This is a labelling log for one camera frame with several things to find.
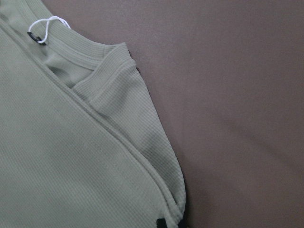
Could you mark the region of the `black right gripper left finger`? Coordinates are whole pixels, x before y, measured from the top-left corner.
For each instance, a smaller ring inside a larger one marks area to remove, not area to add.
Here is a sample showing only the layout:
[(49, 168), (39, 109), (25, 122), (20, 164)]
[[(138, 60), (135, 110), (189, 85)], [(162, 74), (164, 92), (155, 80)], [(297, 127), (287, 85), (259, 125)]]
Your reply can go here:
[(156, 220), (156, 227), (157, 228), (167, 228), (167, 223), (165, 218), (158, 218)]

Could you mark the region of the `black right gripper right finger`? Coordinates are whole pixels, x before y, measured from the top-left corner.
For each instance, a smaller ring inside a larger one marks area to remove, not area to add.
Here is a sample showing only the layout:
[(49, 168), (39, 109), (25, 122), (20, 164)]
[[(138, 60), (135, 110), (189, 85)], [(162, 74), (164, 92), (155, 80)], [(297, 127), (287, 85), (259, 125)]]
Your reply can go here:
[(184, 219), (179, 222), (179, 228), (186, 228), (186, 222)]

